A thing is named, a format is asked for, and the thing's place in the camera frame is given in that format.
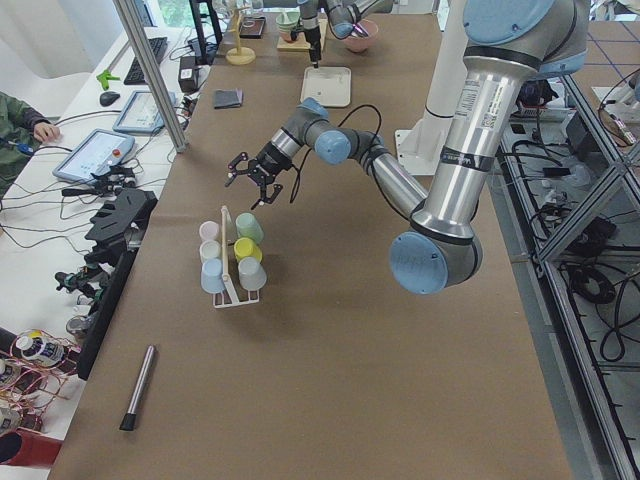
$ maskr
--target white desk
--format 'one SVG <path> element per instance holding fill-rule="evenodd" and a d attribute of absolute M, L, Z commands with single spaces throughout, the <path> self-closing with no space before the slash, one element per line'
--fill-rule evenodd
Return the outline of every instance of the white desk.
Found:
<path fill-rule="evenodd" d="M 190 29 L 147 29 L 149 38 L 167 36 L 169 39 L 160 71 L 168 90 L 176 94 L 178 101 L 182 98 L 178 85 L 179 60 L 171 61 L 169 55 L 175 48 L 184 45 L 189 33 Z M 68 106 L 62 116 L 63 119 L 93 111 L 120 110 L 133 91 L 147 88 L 146 85 L 127 86 L 122 81 L 110 81 L 110 90 L 117 91 L 121 97 L 109 107 L 100 106 L 99 97 L 103 90 L 95 76 L 109 67 L 126 42 L 125 34 L 116 40 L 102 62 L 96 67 L 95 72 Z M 128 48 L 111 73 L 124 79 L 132 60 L 133 52 L 131 48 Z M 62 136 L 53 145 L 74 148 L 94 129 L 110 130 L 116 117 L 117 114 L 94 115 L 63 122 L 60 125 Z M 149 137 L 137 137 L 134 148 L 141 147 L 147 140 Z M 135 168 L 138 186 L 144 190 L 152 190 L 159 197 L 164 184 L 163 179 L 169 174 L 174 154 L 171 139 L 165 132 L 151 140 L 138 157 L 139 166 Z M 63 216 L 64 218 L 73 216 L 73 218 L 62 220 L 60 218 L 60 200 L 62 198 L 60 189 L 67 186 L 66 184 L 58 183 L 52 187 L 53 191 L 21 198 L 27 194 L 20 187 L 30 192 L 38 192 L 54 183 L 56 178 L 51 171 L 66 155 L 67 153 L 62 150 L 45 149 L 31 159 L 3 200 L 5 210 L 0 212 L 0 222 L 20 228 L 59 230 L 76 228 L 71 228 L 66 233 L 37 233 L 8 229 L 7 231 L 18 242 L 32 245 L 48 237 L 66 235 L 68 241 L 72 242 L 78 250 L 89 250 L 93 245 L 93 242 L 84 239 L 84 235 L 91 227 L 91 224 L 88 224 L 89 219 L 105 199 L 96 199 L 94 203 L 88 205 L 79 201 L 73 202 L 73 198 L 69 199 L 66 201 L 68 205 L 63 210 Z M 92 196 L 83 197 L 85 201 L 94 198 Z M 84 259 L 80 253 L 71 248 L 68 241 L 59 238 L 41 243 L 33 248 L 24 249 L 15 245 L 8 235 L 2 234 L 0 231 L 0 272 L 2 272 L 0 275 L 0 291 L 2 292 L 2 296 L 0 296 L 0 326 L 14 333 L 37 328 L 57 337 L 70 338 L 66 333 L 65 326 L 67 320 L 75 314 L 74 306 L 78 293 L 67 294 L 64 291 L 56 291 L 57 282 L 54 279 L 54 274 L 57 271 L 75 272 L 84 265 Z M 62 394 L 69 399 L 56 399 L 43 417 L 43 433 L 45 435 L 64 438 L 83 387 L 84 382 L 77 377 L 67 382 Z M 41 480 L 47 476 L 47 470 L 0 466 L 0 480 Z"/>

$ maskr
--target computer mouse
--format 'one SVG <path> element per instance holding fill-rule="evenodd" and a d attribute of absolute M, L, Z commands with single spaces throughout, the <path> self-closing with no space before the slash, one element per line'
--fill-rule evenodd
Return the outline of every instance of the computer mouse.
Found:
<path fill-rule="evenodd" d="M 118 92 L 104 92 L 100 95 L 100 105 L 108 107 L 119 98 L 120 94 Z"/>

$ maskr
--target black keyboard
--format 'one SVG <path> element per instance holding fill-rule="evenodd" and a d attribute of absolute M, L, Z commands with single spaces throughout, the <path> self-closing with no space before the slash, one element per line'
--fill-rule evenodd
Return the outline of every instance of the black keyboard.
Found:
<path fill-rule="evenodd" d="M 157 37 L 149 39 L 149 45 L 151 46 L 151 50 L 156 57 L 158 65 L 162 62 L 164 52 L 167 50 L 167 43 L 167 37 Z M 123 83 L 125 85 L 139 85 L 141 83 L 145 83 L 144 73 L 142 72 L 140 62 L 138 62 L 137 58 L 134 58 L 133 62 L 131 62 L 131 68 L 129 68 L 129 72 L 124 78 Z"/>

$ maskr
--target red container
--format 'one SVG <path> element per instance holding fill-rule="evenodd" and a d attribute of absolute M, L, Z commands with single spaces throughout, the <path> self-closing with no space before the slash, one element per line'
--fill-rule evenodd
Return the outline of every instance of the red container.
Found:
<path fill-rule="evenodd" d="M 0 465 L 51 468 L 62 440 L 18 429 L 0 437 Z"/>

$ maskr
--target person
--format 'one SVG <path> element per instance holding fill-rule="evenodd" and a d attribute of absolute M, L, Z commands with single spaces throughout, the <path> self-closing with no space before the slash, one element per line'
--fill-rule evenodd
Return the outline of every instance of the person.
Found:
<path fill-rule="evenodd" d="M 36 150 L 59 136 L 60 129 L 28 103 L 0 92 L 0 198 L 31 158 L 14 144 Z"/>

